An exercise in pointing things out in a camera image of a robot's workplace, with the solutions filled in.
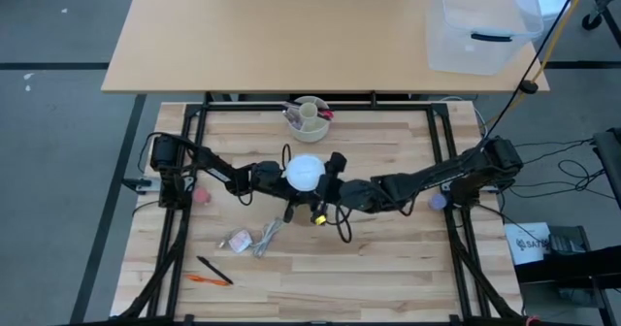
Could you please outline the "beige desk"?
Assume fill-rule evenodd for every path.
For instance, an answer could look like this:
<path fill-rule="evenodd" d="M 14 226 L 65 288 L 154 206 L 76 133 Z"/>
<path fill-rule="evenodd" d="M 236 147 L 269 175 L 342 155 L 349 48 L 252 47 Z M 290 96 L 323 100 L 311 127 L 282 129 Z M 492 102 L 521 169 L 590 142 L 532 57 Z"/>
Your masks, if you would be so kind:
<path fill-rule="evenodd" d="M 532 45 L 493 76 L 430 69 L 429 0 L 133 0 L 102 88 L 130 92 L 548 89 Z"/>

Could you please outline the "black side cabinet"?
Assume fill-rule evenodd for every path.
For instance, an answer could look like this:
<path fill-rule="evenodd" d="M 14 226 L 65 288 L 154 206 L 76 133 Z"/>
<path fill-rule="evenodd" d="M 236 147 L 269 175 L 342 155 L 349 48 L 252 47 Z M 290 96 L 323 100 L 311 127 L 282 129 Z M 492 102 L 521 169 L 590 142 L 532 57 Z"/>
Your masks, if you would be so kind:
<path fill-rule="evenodd" d="M 594 152 L 599 157 L 616 203 L 621 210 L 621 127 L 609 128 L 593 136 Z"/>

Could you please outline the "yellow pole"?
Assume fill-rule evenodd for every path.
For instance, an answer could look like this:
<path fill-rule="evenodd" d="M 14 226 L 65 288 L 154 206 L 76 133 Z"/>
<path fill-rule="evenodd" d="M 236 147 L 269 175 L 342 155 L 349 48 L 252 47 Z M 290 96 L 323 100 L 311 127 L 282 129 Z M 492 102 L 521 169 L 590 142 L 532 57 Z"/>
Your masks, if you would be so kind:
<path fill-rule="evenodd" d="M 563 14 L 559 14 L 556 18 L 556 20 L 554 21 L 554 23 L 552 24 L 552 27 L 550 28 L 550 30 L 548 31 L 548 33 L 546 34 L 546 36 L 544 37 L 544 40 L 542 41 L 539 49 L 536 52 L 535 57 L 533 58 L 533 60 L 531 61 L 531 63 L 529 64 L 529 67 L 527 68 L 521 82 L 523 80 L 529 80 L 535 83 L 538 83 L 539 78 L 543 75 L 543 72 L 551 58 L 552 53 L 554 52 L 557 43 L 559 41 L 559 39 L 561 38 L 561 36 L 563 35 L 565 28 L 567 26 L 567 24 L 569 23 L 569 20 L 572 17 L 572 14 L 574 13 L 574 10 L 576 9 L 577 5 L 580 3 L 581 0 L 567 0 L 563 10 L 565 11 Z M 530 74 L 531 69 L 533 68 L 534 64 L 535 64 L 535 60 L 539 58 L 539 55 L 541 54 L 541 52 L 545 49 L 545 53 L 543 56 L 543 60 L 539 65 L 539 69 L 528 79 L 527 76 Z M 523 94 L 518 90 L 518 86 L 515 88 L 514 92 L 512 93 L 509 101 L 507 102 L 507 105 L 494 117 L 492 117 L 490 120 L 487 121 L 487 124 L 491 124 L 492 126 L 496 126 L 500 120 L 502 119 L 502 117 L 504 116 L 504 114 L 509 111 L 511 108 L 513 108 L 514 106 L 516 106 L 518 103 L 520 103 L 523 98 L 528 95 L 528 94 Z"/>

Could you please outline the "white reflector lightbulb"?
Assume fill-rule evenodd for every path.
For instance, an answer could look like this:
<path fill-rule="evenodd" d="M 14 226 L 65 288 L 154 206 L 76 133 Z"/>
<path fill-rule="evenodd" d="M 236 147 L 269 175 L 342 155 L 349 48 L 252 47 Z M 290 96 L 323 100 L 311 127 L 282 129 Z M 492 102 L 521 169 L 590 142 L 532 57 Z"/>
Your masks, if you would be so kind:
<path fill-rule="evenodd" d="M 325 174 L 324 163 L 316 156 L 300 154 L 293 157 L 285 168 L 287 182 L 296 190 L 313 191 Z"/>

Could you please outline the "black caster stand leg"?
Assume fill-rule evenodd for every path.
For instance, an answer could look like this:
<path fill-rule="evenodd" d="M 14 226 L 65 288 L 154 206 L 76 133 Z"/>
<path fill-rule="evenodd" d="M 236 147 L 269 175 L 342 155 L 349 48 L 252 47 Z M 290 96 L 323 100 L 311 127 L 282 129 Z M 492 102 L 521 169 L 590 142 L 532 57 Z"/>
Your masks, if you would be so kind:
<path fill-rule="evenodd" d="M 590 12 L 582 19 L 581 26 L 587 31 L 599 27 L 603 21 L 603 13 L 607 6 L 614 0 L 594 0 L 595 4 Z"/>

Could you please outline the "clear plastic storage box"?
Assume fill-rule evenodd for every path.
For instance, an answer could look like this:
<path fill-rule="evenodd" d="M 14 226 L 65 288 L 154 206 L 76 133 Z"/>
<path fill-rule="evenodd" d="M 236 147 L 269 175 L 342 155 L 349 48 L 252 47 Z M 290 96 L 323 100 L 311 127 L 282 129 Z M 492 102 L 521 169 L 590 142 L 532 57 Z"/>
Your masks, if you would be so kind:
<path fill-rule="evenodd" d="M 431 0 L 428 64 L 436 71 L 495 75 L 542 31 L 538 0 Z"/>

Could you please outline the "orange pen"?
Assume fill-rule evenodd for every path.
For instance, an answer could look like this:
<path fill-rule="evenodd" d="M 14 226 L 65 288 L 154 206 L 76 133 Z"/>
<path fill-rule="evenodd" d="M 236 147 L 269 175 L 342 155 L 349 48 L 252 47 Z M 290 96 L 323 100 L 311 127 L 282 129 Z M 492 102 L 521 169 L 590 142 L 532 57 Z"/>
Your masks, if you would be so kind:
<path fill-rule="evenodd" d="M 227 282 L 226 280 L 223 279 L 215 279 L 215 278 L 209 278 L 209 277 L 202 277 L 199 275 L 185 275 L 185 277 L 191 281 L 194 282 L 201 282 L 201 283 L 209 283 L 209 284 L 213 284 L 213 285 L 218 285 L 218 286 L 228 286 L 230 285 L 229 282 Z"/>

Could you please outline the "black keyboard device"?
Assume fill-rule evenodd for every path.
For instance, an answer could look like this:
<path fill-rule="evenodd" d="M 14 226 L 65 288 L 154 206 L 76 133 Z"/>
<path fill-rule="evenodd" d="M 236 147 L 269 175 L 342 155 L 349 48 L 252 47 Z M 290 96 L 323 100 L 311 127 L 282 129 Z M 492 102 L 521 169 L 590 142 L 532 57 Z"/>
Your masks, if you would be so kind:
<path fill-rule="evenodd" d="M 580 226 L 552 226 L 549 230 L 548 240 L 551 254 L 573 255 L 589 250 Z"/>

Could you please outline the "black side table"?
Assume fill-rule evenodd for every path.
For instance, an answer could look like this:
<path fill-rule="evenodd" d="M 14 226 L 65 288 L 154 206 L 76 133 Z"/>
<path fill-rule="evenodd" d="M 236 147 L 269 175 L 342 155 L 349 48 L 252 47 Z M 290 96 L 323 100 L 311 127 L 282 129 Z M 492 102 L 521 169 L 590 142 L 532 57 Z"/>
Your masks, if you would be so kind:
<path fill-rule="evenodd" d="M 617 326 L 605 291 L 621 289 L 621 246 L 572 255 L 548 255 L 515 267 L 520 283 L 554 282 L 568 289 L 591 289 L 604 326 Z"/>

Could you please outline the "white printed paper bag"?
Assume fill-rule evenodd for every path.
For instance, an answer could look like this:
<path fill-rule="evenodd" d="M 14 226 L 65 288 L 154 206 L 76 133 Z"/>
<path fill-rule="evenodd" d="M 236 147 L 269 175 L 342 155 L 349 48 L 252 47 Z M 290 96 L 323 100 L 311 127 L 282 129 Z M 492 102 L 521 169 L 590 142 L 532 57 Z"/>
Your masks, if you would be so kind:
<path fill-rule="evenodd" d="M 506 224 L 506 237 L 515 266 L 541 261 L 550 252 L 545 222 Z"/>

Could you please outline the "black aluminium table frame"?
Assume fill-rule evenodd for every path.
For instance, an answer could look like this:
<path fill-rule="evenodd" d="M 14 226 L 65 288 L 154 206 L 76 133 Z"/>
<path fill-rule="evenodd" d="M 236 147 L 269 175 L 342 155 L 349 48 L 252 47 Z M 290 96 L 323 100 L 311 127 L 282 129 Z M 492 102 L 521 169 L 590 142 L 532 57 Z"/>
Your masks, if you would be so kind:
<path fill-rule="evenodd" d="M 521 168 L 509 141 L 451 120 L 461 102 L 180 110 L 147 140 L 162 214 L 133 224 L 113 314 L 205 320 L 518 319 L 481 188 Z"/>

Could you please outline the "beige round desk organizer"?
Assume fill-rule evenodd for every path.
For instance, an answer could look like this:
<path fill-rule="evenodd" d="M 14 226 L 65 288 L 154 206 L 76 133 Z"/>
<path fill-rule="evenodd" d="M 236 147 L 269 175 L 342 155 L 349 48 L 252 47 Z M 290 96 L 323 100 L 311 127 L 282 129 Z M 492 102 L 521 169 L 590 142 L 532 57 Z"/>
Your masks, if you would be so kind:
<path fill-rule="evenodd" d="M 332 111 L 329 105 L 322 99 L 315 96 L 302 96 L 290 102 L 301 104 L 300 110 L 295 111 L 284 108 L 283 111 L 289 110 L 303 121 L 302 128 L 297 130 L 292 128 L 286 119 L 293 137 L 303 143 L 315 143 L 323 139 L 328 133 L 332 120 L 325 120 L 318 117 L 317 110 L 328 109 Z"/>

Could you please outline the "silver mounting bracket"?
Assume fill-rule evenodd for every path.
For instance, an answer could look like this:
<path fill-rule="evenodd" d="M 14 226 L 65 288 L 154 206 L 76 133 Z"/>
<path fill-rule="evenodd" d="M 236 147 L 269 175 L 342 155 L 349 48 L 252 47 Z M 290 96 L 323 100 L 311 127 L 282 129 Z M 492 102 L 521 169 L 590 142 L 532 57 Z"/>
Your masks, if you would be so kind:
<path fill-rule="evenodd" d="M 121 184 L 139 195 L 145 195 L 148 192 L 158 192 L 161 180 L 158 178 L 141 177 L 139 179 L 123 179 Z"/>

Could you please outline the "black pen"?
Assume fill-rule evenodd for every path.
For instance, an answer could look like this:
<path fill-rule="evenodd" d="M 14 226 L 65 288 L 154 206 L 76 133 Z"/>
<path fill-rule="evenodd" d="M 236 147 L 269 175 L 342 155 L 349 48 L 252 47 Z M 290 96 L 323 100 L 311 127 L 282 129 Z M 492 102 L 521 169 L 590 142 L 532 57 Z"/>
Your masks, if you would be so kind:
<path fill-rule="evenodd" d="M 223 281 L 225 281 L 229 285 L 233 285 L 234 281 L 223 274 L 216 266 L 214 266 L 207 258 L 203 256 L 196 256 L 197 260 L 200 261 L 203 265 L 212 270 L 217 276 L 219 276 Z"/>

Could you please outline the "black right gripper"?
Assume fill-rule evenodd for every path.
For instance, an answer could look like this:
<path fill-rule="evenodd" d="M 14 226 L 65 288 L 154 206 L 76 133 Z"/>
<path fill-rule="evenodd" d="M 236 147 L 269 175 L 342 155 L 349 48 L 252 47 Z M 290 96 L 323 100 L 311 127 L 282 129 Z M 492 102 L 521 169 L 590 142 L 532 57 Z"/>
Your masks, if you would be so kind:
<path fill-rule="evenodd" d="M 330 159 L 324 164 L 325 174 L 321 176 L 319 184 L 314 191 L 315 203 L 313 219 L 318 214 L 324 214 L 327 218 L 327 206 L 335 204 L 340 199 L 340 188 L 343 181 L 339 179 L 339 173 L 344 171 L 346 158 L 339 152 L 333 152 Z"/>

